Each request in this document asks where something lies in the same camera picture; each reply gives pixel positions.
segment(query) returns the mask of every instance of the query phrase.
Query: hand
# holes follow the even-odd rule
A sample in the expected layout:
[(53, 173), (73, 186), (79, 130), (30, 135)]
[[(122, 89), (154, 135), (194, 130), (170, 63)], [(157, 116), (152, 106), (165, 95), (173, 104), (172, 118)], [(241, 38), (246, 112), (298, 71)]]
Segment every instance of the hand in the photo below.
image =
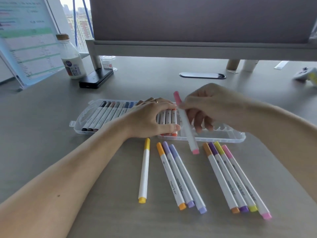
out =
[(155, 100), (150, 98), (146, 101), (139, 101), (130, 112), (122, 116), (128, 129), (128, 137), (147, 138), (180, 130), (178, 124), (158, 124), (156, 122), (159, 112), (175, 109), (176, 105), (163, 98)]
[(255, 103), (260, 104), (235, 91), (210, 83), (188, 95), (179, 107), (186, 109), (189, 122), (194, 120), (198, 133), (202, 131), (203, 122), (212, 131), (215, 120), (245, 131), (246, 125), (251, 121), (249, 109)]

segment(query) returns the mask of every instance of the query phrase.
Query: white game controller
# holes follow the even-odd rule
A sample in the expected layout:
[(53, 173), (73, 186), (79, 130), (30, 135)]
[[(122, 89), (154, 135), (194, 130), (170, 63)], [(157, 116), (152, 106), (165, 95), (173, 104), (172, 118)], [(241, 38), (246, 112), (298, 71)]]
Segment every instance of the white game controller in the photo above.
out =
[(294, 79), (299, 81), (310, 80), (312, 84), (317, 86), (317, 68), (303, 68), (294, 75)]

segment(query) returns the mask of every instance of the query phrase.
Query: person's left arm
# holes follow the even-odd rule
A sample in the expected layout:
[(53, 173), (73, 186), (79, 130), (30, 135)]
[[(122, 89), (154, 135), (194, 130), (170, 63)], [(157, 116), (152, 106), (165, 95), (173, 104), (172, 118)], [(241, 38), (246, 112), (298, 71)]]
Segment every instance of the person's left arm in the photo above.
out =
[(156, 123), (157, 113), (174, 108), (168, 102), (149, 101), (104, 125), (0, 204), (0, 237), (66, 237), (89, 190), (126, 139), (180, 129)]

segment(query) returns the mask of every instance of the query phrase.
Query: marker case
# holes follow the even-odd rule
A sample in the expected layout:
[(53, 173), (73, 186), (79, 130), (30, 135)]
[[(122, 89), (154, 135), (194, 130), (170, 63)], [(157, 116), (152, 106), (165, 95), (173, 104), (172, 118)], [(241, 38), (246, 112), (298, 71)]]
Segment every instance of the marker case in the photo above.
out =
[[(89, 118), (93, 115), (96, 109), (101, 105), (103, 101), (111, 101), (111, 102), (137, 102), (132, 100), (111, 100), (111, 99), (98, 99), (95, 101), (90, 101), (89, 106), (82, 111), (76, 121), (71, 121), (69, 126), (74, 127), (74, 130), (78, 134), (83, 135), (93, 135), (94, 131), (82, 131), (81, 129), (84, 127), (85, 123), (89, 120)], [(177, 111), (177, 124), (182, 126), (182, 120), (179, 117), (179, 113)], [(196, 133), (194, 127), (192, 127), (193, 132), (195, 134), (196, 141), (202, 142), (221, 142), (221, 143), (241, 143), (245, 140), (246, 136), (244, 132), (239, 132), (230, 126), (223, 123), (215, 123), (214, 131), (210, 132), (207, 129), (203, 129), (201, 133)], [(161, 136), (158, 135), (159, 139), (164, 140), (187, 140), (185, 135), (185, 131), (181, 129), (177, 132), (177, 136)]]

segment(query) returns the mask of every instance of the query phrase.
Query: forearm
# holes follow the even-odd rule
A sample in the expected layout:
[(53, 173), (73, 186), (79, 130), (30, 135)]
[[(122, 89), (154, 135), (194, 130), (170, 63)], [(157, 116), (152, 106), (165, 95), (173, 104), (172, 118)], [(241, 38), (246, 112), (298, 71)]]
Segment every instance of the forearm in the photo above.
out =
[(317, 202), (317, 127), (271, 105), (254, 108), (246, 126)]
[(92, 185), (126, 137), (118, 119), (22, 187), (0, 205), (0, 237), (66, 237)]

